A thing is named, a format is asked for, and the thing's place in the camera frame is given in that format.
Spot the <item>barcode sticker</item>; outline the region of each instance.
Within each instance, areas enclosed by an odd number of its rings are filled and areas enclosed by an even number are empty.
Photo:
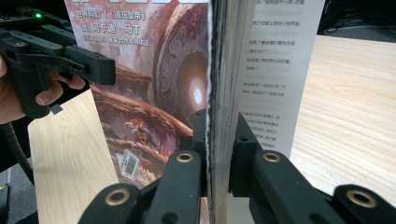
[[[134,173],[136,173],[138,164],[139,158],[137,158],[136,155],[128,149],[125,149],[121,164],[122,175],[134,179]]]

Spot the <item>book cover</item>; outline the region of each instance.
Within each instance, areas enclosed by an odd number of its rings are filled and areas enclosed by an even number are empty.
[[[91,89],[121,183],[142,189],[161,177],[206,108],[205,2],[65,1],[78,45],[116,61],[116,84]]]

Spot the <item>black bracket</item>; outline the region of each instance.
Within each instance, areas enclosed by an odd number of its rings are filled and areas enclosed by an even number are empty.
[[[114,60],[78,47],[73,33],[49,24],[30,34],[0,28],[0,55],[30,119],[50,112],[48,106],[35,102],[41,91],[49,89],[46,68],[66,78],[77,75],[98,84],[112,85],[116,80]]]
[[[79,223],[199,223],[199,198],[206,193],[204,110],[196,113],[193,132],[182,139],[182,150],[170,157],[162,178],[141,190],[128,187],[132,203],[121,203],[126,193],[114,194],[125,185],[112,185],[96,196]],[[396,223],[396,209],[368,189],[340,186],[331,197],[313,188],[287,157],[261,149],[242,115],[229,191],[250,199],[255,223]],[[107,198],[120,203],[110,205]]]

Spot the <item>book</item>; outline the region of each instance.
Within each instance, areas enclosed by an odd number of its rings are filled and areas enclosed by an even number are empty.
[[[212,3],[218,9],[218,42],[212,44],[214,87],[207,113],[208,200],[212,223],[225,223],[237,114],[247,120],[262,149],[290,156],[324,0],[257,0],[254,11],[238,6],[239,1]],[[227,3],[222,11],[219,5]],[[244,10],[242,16],[235,13]],[[235,44],[237,34],[242,44]]]
[[[162,176],[206,108],[207,1],[65,1],[78,45],[116,62],[116,84],[90,83],[118,179]],[[208,223],[206,198],[201,223]]]
[[[207,109],[202,223],[225,223],[237,114],[263,149],[290,155],[324,0],[65,0],[78,45],[116,61],[91,84],[119,181],[161,177]]]

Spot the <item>wooden surface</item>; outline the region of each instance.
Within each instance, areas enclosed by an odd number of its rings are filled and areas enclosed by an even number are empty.
[[[40,224],[78,223],[103,188],[118,183],[91,91],[29,126]]]
[[[357,184],[396,205],[396,44],[317,37],[290,159],[330,194]]]
[[[76,223],[117,182],[91,92],[63,108],[29,127],[40,223]],[[354,183],[396,205],[395,44],[317,37],[291,161],[326,192]]]

